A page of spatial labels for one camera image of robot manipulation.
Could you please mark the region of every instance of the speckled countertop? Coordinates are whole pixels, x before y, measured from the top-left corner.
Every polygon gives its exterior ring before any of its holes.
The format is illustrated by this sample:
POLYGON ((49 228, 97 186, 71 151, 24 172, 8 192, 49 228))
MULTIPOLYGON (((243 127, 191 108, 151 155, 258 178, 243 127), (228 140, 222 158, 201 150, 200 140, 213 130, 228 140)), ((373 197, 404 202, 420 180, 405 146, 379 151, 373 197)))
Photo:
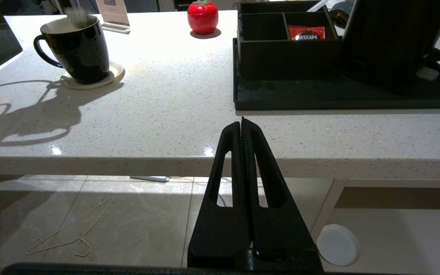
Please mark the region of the speckled countertop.
POLYGON ((235 111, 236 16, 197 39, 185 13, 130 14, 130 35, 105 32, 126 75, 94 91, 62 87, 34 51, 56 17, 8 17, 24 52, 0 70, 0 174, 208 176, 222 128, 245 116, 284 176, 440 179, 440 110, 235 111))

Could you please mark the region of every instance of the nescafe packet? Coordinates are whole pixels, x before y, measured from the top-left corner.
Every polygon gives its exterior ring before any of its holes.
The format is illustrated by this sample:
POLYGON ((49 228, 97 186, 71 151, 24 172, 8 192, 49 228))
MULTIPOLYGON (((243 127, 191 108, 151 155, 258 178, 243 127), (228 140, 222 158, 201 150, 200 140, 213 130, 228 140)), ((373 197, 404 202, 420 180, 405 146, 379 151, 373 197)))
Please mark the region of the nescafe packet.
POLYGON ((306 27, 288 25, 290 31, 290 38, 292 40, 314 40, 325 39, 325 27, 306 27))

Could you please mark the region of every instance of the white round object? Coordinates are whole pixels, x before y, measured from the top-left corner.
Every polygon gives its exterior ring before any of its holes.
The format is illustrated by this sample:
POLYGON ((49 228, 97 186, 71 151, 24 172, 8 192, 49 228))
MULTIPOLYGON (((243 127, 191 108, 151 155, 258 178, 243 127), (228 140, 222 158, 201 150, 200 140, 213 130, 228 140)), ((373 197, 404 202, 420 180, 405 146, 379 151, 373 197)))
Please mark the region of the white round object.
POLYGON ((98 81, 96 83, 91 84, 80 84, 77 83, 72 76, 69 75, 68 72, 65 72, 61 76, 61 80, 67 87, 71 87, 73 89, 96 89, 98 87, 103 87, 114 82, 116 79, 120 78, 120 76, 124 73, 125 69, 120 64, 115 62, 110 62, 110 74, 105 77, 105 79, 98 81))
POLYGON ((358 238, 349 229, 335 223, 324 226, 317 247, 325 261, 337 266, 353 265, 361 252, 358 238))

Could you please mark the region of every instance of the black kettle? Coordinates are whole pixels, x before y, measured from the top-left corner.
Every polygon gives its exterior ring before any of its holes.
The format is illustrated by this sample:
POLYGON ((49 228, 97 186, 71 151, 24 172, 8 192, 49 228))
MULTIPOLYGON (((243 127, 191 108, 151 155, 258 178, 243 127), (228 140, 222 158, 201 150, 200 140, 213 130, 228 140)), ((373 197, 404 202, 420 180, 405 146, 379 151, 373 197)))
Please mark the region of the black kettle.
POLYGON ((417 70, 440 60, 440 0, 356 0, 337 63, 364 82, 411 82, 417 70))

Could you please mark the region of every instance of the black tray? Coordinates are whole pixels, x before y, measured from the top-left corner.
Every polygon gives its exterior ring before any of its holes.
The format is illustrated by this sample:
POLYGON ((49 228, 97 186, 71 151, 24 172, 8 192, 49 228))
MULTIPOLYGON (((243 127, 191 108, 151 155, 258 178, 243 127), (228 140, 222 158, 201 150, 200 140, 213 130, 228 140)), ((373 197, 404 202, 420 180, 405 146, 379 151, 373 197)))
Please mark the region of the black tray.
MULTIPOLYGON (((251 80, 239 74, 236 38, 233 43, 236 110, 440 108, 440 76, 416 77, 401 87, 373 86, 343 73, 323 80, 251 80)), ((437 63, 427 66, 440 72, 437 63)))

